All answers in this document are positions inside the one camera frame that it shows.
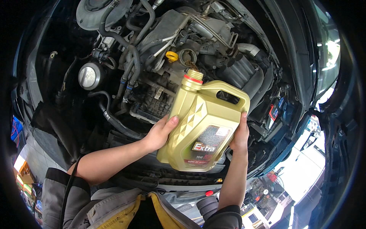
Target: gray work uniform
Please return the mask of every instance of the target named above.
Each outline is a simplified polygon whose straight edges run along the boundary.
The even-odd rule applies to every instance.
[[[60,212],[66,185],[70,175],[55,169],[49,168],[43,183],[42,191],[42,209],[43,209],[43,228],[58,228]],[[63,228],[69,229],[114,229],[128,228],[132,225],[138,225],[139,222],[133,220],[141,203],[147,199],[152,201],[153,210],[155,210],[158,221],[162,228],[197,228],[198,226],[191,219],[173,208],[161,195],[151,192],[142,195],[141,190],[134,188],[124,191],[121,188],[99,189],[90,196],[90,187],[88,183],[75,177],[70,193],[67,198],[65,216],[63,219]],[[141,217],[142,210],[139,212],[140,218],[144,220],[147,215]],[[224,210],[221,209],[212,215],[203,228],[227,228],[237,229],[242,227],[242,218],[240,209]]]

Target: garage floor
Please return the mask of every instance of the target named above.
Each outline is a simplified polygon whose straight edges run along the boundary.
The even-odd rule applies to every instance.
[[[28,136],[20,156],[27,161],[30,171],[39,183],[43,183],[49,167],[65,171],[42,150],[31,135]]]

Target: gold oil bottle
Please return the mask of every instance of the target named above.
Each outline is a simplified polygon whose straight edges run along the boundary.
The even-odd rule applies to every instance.
[[[202,73],[192,69],[184,75],[169,115],[177,115],[179,124],[157,153],[160,162],[179,171],[212,169],[232,140],[240,114],[250,105],[244,91],[219,80],[202,84],[202,78]],[[238,97],[239,102],[217,98],[219,91]]]

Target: mechanic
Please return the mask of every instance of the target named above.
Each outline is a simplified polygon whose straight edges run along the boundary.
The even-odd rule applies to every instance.
[[[242,227],[240,207],[244,201],[248,168],[246,115],[246,112],[242,113],[230,143],[232,160],[220,191],[217,212],[203,228]],[[159,120],[142,140],[83,156],[67,197],[63,219],[60,219],[63,197],[75,164],[67,173],[49,168],[43,183],[43,228],[200,228],[155,192],[142,195],[138,188],[126,191],[111,187],[99,189],[90,196],[92,185],[107,181],[127,165],[161,148],[179,121],[176,116],[168,122],[167,119],[165,116]]]

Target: red ring on bottle neck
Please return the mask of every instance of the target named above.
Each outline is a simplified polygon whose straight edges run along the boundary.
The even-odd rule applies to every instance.
[[[189,79],[189,80],[192,80],[193,82],[199,83],[199,84],[202,84],[202,83],[203,83],[203,81],[202,81],[202,80],[197,80],[197,79],[192,78],[192,77],[189,77],[189,76],[187,76],[187,75],[184,75],[184,77],[186,77],[186,78],[187,78],[187,79]]]

